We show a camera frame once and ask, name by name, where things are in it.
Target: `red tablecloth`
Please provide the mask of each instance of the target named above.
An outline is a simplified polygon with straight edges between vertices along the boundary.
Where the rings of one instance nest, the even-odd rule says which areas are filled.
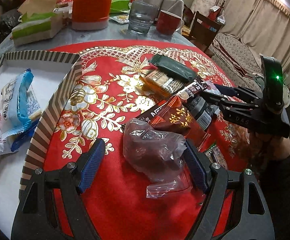
[[[134,170],[122,154],[121,124],[154,105],[140,89],[139,75],[153,68],[148,59],[167,55],[198,71],[204,79],[231,86],[224,72],[197,48],[154,41],[97,41],[53,49],[80,52],[83,76],[64,108],[50,142],[44,169],[63,167],[88,151],[96,138],[106,143],[106,155],[92,186],[82,195],[103,240],[181,240],[190,230],[204,199],[192,190],[157,200],[146,198],[147,177]],[[231,170],[242,171],[245,163],[235,153],[237,131],[220,115],[208,132],[206,146],[217,142]],[[71,234],[59,191],[55,193],[65,233]],[[223,205],[215,234],[224,230],[231,196]]]

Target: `blue gripper pad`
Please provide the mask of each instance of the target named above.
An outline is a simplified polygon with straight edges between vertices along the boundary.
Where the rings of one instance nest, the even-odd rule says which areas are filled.
[[[189,168],[190,174],[194,180],[194,184],[197,188],[206,193],[209,191],[207,174],[206,170],[203,168],[202,163],[199,161],[197,154],[203,154],[203,158],[206,157],[206,155],[204,153],[199,153],[196,147],[188,140],[186,140],[185,146],[186,149],[183,153],[183,156]]]
[[[90,154],[90,157],[84,167],[78,167],[81,170],[81,181],[78,185],[78,191],[81,194],[92,185],[96,172],[104,158],[105,142],[102,139],[97,139],[89,151],[83,154]]]

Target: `red mug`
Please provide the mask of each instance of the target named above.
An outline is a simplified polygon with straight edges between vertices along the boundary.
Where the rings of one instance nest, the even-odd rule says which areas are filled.
[[[176,14],[161,11],[158,16],[156,29],[164,35],[173,35],[184,26],[184,21]]]

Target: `drinking glass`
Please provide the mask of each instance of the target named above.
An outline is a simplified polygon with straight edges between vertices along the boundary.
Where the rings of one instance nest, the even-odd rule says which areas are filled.
[[[147,34],[155,21],[158,10],[158,6],[142,1],[134,1],[128,17],[128,30],[139,34]]]

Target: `curtain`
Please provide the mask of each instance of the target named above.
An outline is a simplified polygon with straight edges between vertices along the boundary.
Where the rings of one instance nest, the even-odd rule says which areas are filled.
[[[275,57],[283,70],[290,64],[290,18],[267,0],[225,0],[225,26],[220,32],[249,47],[257,62],[259,53]]]
[[[220,0],[219,4],[223,1],[226,24],[220,32],[239,39],[259,0]]]

